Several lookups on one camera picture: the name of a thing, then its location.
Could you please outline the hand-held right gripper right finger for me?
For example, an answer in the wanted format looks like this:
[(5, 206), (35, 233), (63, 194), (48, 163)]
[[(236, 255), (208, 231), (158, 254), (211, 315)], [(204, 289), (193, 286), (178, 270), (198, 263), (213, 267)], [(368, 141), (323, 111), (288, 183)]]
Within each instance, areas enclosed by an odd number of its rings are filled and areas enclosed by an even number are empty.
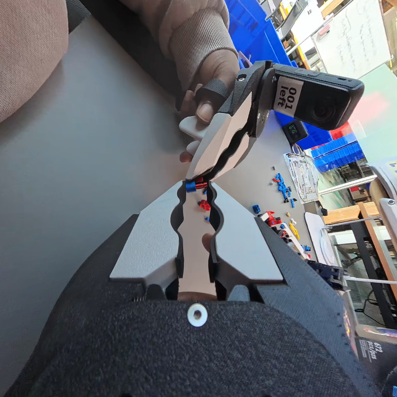
[(208, 270), (217, 293), (230, 293), (236, 285), (280, 284), (282, 273), (253, 216), (217, 184), (209, 182), (211, 206)]

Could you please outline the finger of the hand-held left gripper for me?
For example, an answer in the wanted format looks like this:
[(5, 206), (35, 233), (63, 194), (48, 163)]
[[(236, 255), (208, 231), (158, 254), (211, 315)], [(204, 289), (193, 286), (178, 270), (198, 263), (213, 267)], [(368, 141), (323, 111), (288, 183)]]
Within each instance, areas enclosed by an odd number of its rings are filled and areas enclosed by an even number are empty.
[(256, 138), (248, 133), (236, 133), (211, 170), (211, 180), (224, 175), (239, 165), (250, 152)]
[(249, 117), (252, 104), (250, 92), (234, 115), (217, 113), (212, 118), (205, 135), (191, 161), (186, 174), (187, 180), (193, 180), (211, 170), (222, 153), (228, 148), (235, 133), (241, 130)]

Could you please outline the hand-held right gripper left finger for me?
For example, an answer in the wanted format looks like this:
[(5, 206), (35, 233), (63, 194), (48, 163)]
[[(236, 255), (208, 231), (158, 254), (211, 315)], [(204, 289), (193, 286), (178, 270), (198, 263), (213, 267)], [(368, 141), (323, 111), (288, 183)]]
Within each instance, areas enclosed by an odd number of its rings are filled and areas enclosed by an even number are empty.
[(111, 280), (166, 289), (183, 277), (183, 238), (179, 227), (184, 221), (185, 201), (185, 182), (179, 181), (139, 213), (110, 273)]

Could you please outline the person's left forearm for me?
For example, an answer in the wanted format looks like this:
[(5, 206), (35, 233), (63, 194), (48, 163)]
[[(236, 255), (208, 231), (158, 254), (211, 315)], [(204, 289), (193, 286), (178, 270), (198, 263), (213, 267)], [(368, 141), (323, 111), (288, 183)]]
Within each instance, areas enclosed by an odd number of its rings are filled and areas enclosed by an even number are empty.
[(162, 54), (175, 63), (184, 91), (197, 78), (208, 57), (220, 58), (207, 73), (221, 67), (231, 81), (239, 62), (229, 34), (229, 12), (221, 0), (125, 0), (127, 8), (138, 15), (159, 45)]

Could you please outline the grey desk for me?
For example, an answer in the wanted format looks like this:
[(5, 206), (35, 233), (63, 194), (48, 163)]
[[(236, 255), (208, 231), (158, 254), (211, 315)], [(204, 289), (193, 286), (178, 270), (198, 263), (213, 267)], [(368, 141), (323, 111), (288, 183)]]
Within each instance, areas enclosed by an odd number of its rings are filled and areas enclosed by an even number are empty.
[(1, 123), (1, 396), (79, 266), (185, 179), (178, 124), (174, 98), (93, 17)]

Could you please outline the person's left hand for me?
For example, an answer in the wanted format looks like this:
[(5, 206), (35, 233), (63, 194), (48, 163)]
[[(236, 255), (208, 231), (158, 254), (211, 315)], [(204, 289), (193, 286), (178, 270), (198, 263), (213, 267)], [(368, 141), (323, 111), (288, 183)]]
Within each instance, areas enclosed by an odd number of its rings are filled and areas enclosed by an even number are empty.
[(234, 88), (239, 70), (239, 62), (234, 52), (222, 49), (209, 54), (202, 62), (186, 90), (178, 114), (179, 120), (196, 116), (202, 124), (209, 124), (222, 103), (203, 96), (200, 104), (196, 104), (196, 92), (210, 80), (219, 79), (223, 81), (230, 93)]

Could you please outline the toy brick car model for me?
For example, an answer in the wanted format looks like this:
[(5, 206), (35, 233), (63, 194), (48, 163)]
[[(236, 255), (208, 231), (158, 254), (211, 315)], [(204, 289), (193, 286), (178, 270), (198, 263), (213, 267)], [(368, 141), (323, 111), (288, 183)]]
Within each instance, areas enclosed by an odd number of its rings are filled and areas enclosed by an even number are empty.
[(267, 211), (256, 215), (256, 218), (267, 224), (283, 242), (304, 260), (331, 288), (336, 291), (349, 291), (343, 284), (344, 270), (334, 264), (317, 262), (311, 259), (310, 247), (298, 243), (296, 235), (280, 217), (274, 217), (274, 212)]

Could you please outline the black device green display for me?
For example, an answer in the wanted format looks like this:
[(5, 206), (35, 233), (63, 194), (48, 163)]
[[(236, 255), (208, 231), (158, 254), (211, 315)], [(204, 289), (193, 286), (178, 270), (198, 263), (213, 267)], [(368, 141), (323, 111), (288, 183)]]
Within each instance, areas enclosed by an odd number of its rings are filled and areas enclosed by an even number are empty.
[(305, 124), (297, 119), (293, 119), (291, 122), (288, 122), (287, 124), (283, 125), (281, 128), (290, 146), (293, 146), (294, 144), (300, 142), (301, 140), (309, 136)]

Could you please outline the pile of small blue pins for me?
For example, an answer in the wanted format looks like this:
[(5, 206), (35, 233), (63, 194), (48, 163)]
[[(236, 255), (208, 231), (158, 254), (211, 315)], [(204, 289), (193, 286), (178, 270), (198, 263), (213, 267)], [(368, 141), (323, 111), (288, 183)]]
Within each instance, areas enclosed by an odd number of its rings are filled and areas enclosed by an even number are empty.
[(295, 208), (296, 198), (292, 197), (292, 189), (290, 186), (285, 185), (284, 178), (281, 173), (277, 173), (274, 178), (269, 183), (269, 186), (276, 186), (277, 191), (282, 195), (282, 202), (284, 204), (290, 204), (292, 208)]

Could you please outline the silver printed sheet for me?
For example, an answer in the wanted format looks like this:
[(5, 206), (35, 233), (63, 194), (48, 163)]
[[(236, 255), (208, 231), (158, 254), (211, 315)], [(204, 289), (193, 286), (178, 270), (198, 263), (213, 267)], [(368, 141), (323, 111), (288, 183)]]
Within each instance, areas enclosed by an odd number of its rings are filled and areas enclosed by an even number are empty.
[(301, 204), (319, 200), (320, 173), (310, 156), (286, 153), (284, 159)]

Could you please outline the white rounded pad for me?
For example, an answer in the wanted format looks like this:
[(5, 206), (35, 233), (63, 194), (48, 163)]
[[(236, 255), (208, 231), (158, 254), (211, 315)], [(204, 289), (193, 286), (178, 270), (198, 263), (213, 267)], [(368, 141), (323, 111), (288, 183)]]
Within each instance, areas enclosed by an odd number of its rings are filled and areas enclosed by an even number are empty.
[(317, 261), (330, 266), (334, 265), (335, 255), (323, 219), (319, 215), (305, 212), (305, 222)]

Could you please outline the stack of red blue bins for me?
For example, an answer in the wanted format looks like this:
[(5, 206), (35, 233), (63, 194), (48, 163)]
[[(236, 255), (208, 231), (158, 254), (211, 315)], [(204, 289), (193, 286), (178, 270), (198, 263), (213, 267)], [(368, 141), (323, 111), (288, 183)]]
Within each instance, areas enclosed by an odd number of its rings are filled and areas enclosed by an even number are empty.
[(313, 163), (320, 173), (365, 158), (349, 122), (330, 131), (330, 134), (332, 137), (330, 142), (311, 148)]

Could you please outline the whiteboard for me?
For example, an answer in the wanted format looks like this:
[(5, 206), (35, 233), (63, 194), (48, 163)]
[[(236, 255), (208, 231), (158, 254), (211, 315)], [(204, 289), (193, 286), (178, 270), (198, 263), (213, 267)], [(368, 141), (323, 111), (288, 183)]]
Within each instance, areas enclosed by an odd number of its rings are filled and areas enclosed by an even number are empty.
[(350, 1), (311, 38), (332, 75), (359, 79), (391, 59), (377, 0)]

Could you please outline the wooden table black legs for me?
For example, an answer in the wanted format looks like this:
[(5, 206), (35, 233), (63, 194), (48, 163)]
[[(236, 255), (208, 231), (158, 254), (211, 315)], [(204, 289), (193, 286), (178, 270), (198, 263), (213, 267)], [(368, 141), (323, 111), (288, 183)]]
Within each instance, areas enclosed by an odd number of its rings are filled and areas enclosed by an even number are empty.
[(396, 333), (397, 203), (359, 203), (330, 211), (325, 234), (339, 267), (355, 320)]

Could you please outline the person's beige sweater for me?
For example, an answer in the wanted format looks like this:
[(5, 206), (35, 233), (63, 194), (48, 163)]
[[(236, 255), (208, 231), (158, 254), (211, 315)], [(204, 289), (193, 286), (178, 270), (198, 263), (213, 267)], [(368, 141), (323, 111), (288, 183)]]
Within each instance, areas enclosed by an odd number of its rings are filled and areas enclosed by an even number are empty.
[(0, 121), (46, 82), (68, 48), (64, 0), (0, 2)]

